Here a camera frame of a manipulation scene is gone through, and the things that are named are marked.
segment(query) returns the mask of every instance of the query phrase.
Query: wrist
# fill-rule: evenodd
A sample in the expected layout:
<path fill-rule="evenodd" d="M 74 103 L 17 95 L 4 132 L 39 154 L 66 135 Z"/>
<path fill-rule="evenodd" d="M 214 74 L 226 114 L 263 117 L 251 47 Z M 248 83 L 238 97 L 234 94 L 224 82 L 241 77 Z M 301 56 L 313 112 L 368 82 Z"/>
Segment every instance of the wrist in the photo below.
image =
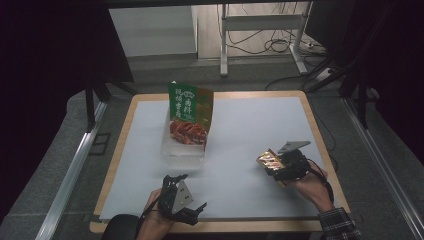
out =
<path fill-rule="evenodd" d="M 141 225 L 137 240 L 161 240 L 171 229 L 173 221 L 162 217 L 159 213 L 150 213 Z"/>
<path fill-rule="evenodd" d="M 314 202 L 314 205 L 318 209 L 318 212 L 320 213 L 335 209 L 334 204 L 329 199 L 324 201 Z"/>

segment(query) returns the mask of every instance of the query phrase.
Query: hand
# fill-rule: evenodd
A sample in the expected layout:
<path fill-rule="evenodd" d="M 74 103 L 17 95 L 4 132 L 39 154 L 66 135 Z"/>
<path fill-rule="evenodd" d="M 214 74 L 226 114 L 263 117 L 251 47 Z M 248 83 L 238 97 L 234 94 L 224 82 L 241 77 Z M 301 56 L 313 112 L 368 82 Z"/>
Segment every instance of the hand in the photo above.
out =
<path fill-rule="evenodd" d="M 311 164 L 311 168 L 319 173 L 323 173 L 327 178 L 327 172 L 316 164 Z M 328 195 L 328 190 L 321 180 L 313 173 L 309 172 L 299 180 L 285 181 L 286 185 L 293 186 L 299 193 L 311 201 L 320 213 L 334 209 L 334 205 Z"/>
<path fill-rule="evenodd" d="M 150 204 L 159 197 L 161 189 L 156 189 L 152 193 L 150 193 L 149 200 L 144 207 L 146 210 Z M 157 203 L 153 207 L 152 211 L 149 212 L 144 219 L 143 224 L 140 227 L 140 231 L 137 236 L 137 240 L 160 240 L 169 232 L 173 221 L 165 218 L 160 214 Z"/>

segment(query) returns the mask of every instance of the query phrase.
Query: wooden table edge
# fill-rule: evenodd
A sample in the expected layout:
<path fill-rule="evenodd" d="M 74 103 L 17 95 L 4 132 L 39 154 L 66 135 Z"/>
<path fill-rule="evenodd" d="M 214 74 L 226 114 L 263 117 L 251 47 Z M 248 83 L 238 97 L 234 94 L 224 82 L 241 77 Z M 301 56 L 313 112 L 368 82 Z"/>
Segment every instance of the wooden table edge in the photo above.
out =
<path fill-rule="evenodd" d="M 323 163 L 325 165 L 325 169 L 328 172 L 328 179 L 333 187 L 335 198 L 338 200 L 341 207 L 343 207 L 348 213 L 350 213 L 350 208 L 347 204 L 346 198 L 343 194 L 343 191 L 340 186 L 340 182 L 337 178 L 336 172 L 333 168 L 333 165 L 331 163 L 330 157 L 328 155 L 327 149 L 324 144 L 324 140 L 322 139 L 321 133 L 319 132 L 318 125 L 315 121 L 315 117 L 313 115 L 312 109 L 309 105 L 308 99 L 304 92 L 302 91 L 249 91 L 249 92 L 215 92 L 214 98 L 215 99 L 227 99 L 227 98 L 269 98 L 269 97 L 298 97 L 302 103 L 303 109 L 306 114 L 306 118 L 308 119 L 309 125 L 311 127 L 311 131 L 314 135 L 318 150 L 320 152 L 321 158 L 323 160 Z M 169 96 L 167 93 L 159 93 L 159 94 L 138 94 L 135 95 L 132 100 L 130 107 L 128 108 L 128 113 L 125 118 L 124 124 L 121 129 L 121 133 L 118 138 L 118 142 L 115 147 L 115 152 L 112 156 L 112 160 L 105 178 L 105 181 L 103 183 L 102 190 L 100 192 L 96 207 L 94 209 L 93 214 L 95 216 L 100 216 L 101 211 L 103 209 L 104 203 L 106 201 L 107 195 L 109 194 L 109 191 L 111 189 L 113 179 L 116 173 L 116 170 L 118 169 L 119 162 L 121 160 L 122 152 L 124 150 L 125 141 L 128 136 L 128 132 L 131 127 L 132 120 L 134 118 L 135 109 L 137 108 L 137 104 L 140 101 L 162 101 L 162 100 L 168 100 Z M 281 221 L 242 221 L 244 224 L 252 224 L 252 227 L 254 226 L 261 226 L 262 224 L 259 224 L 261 222 L 267 222 L 270 225 L 266 225 L 266 229 L 269 229 L 270 227 L 276 227 L 278 226 L 281 228 L 281 225 L 284 225 L 282 223 L 290 223 L 289 225 L 292 227 L 295 227 L 296 225 L 304 226 L 303 223 L 307 222 L 314 222 L 313 228 L 306 228 L 305 231 L 320 231 L 319 229 L 315 228 L 316 224 L 319 225 L 318 220 L 281 220 Z M 216 231 L 212 232 L 220 232 L 220 229 L 223 226 L 232 226 L 233 232 L 238 232 L 236 227 L 242 227 L 240 222 L 202 222 L 201 225 L 210 225 L 210 227 L 216 226 L 218 227 L 215 229 Z M 107 223 L 99 223 L 99 222 L 90 222 L 90 230 L 94 233 L 101 233 L 106 228 Z M 172 228 L 171 232 L 196 232 L 200 230 L 198 228 L 191 227 L 191 231 L 187 230 L 184 226 L 184 224 L 175 224 Z"/>

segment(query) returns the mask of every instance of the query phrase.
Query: sleeve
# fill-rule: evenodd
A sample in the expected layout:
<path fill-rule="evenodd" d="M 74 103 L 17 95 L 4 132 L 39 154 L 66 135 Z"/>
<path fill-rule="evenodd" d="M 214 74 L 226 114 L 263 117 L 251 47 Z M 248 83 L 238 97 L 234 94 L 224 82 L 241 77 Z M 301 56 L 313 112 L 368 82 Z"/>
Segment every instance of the sleeve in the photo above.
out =
<path fill-rule="evenodd" d="M 367 239 L 356 229 L 344 208 L 336 208 L 318 214 L 322 230 L 327 240 L 365 240 Z"/>

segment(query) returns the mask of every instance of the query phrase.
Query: clear box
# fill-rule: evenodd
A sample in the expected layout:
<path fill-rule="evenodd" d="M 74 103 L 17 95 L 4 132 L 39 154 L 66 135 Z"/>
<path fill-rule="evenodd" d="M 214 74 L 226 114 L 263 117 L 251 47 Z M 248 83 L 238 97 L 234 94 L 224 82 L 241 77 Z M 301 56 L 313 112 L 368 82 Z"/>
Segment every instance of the clear box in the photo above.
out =
<path fill-rule="evenodd" d="M 196 170 L 201 168 L 205 157 L 203 145 L 188 145 L 179 143 L 171 138 L 169 129 L 169 110 L 163 128 L 161 155 L 170 168 Z"/>

